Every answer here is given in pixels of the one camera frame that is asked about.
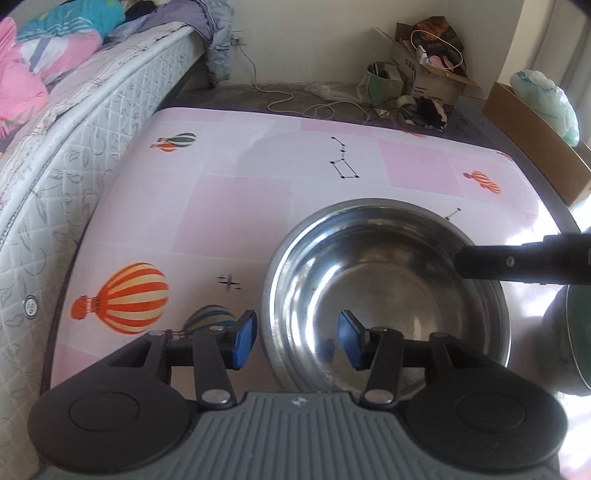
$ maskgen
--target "black handle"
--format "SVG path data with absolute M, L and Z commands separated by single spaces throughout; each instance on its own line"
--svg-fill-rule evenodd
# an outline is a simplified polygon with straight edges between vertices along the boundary
M 548 235 L 519 246 L 464 247 L 455 258 L 463 278 L 591 285 L 591 235 Z

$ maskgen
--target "white quilted mattress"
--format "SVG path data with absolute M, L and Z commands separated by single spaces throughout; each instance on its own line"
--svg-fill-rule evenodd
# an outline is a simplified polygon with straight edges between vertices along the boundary
M 197 33 L 177 27 L 62 114 L 22 170 L 6 175 L 8 163 L 18 164 L 11 158 L 3 166 L 2 181 L 15 183 L 0 203 L 0 479 L 27 479 L 38 469 L 26 422 L 39 396 L 57 298 L 86 224 L 122 153 L 203 52 Z

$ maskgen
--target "gray ribbed panel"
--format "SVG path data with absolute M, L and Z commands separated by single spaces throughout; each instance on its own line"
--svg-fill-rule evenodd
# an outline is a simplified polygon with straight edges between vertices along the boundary
M 397 418 L 365 410 L 349 394 L 250 393 L 206 413 L 189 440 L 150 466 L 111 476 L 49 468 L 38 480 L 559 480 L 543 468 L 482 475 L 432 459 Z

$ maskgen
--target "constellation print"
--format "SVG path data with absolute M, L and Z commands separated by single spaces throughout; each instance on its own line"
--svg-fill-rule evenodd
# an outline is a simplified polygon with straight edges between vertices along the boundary
M 457 212 L 461 212 L 462 209 L 461 208 L 456 208 L 452 213 L 450 213 L 449 215 L 447 215 L 445 217 L 445 220 L 450 221 L 450 218 L 452 218 Z
M 359 175 L 357 175 L 355 173 L 355 170 L 353 170 L 353 168 L 351 167 L 351 165 L 349 165 L 349 163 L 345 160 L 345 144 L 340 142 L 337 138 L 335 137 L 331 137 L 333 140 L 336 140 L 337 142 L 339 142 L 340 144 L 340 159 L 338 159 L 337 161 L 331 161 L 330 164 L 336 169 L 337 173 L 339 174 L 339 176 L 342 179 L 358 179 Z M 345 172 L 344 173 L 348 173 L 348 175 L 344 175 L 343 172 L 341 172 L 341 170 L 339 169 L 338 164 L 345 164 L 347 165 L 347 168 L 349 169 L 349 171 L 347 171 L 344 167 L 342 167 Z
M 229 293 L 230 290 L 242 290 L 240 283 L 232 281 L 232 275 L 228 275 L 227 277 L 220 275 L 217 277 L 217 282 L 226 286 L 227 293 Z

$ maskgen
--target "black cloth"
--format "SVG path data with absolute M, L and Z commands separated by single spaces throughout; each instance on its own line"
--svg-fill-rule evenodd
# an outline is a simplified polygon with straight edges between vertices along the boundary
M 131 22 L 132 20 L 136 20 L 139 17 L 152 13 L 154 10 L 156 10 L 156 5 L 154 5 L 153 2 L 142 0 L 129 7 L 129 10 L 125 12 L 125 21 Z

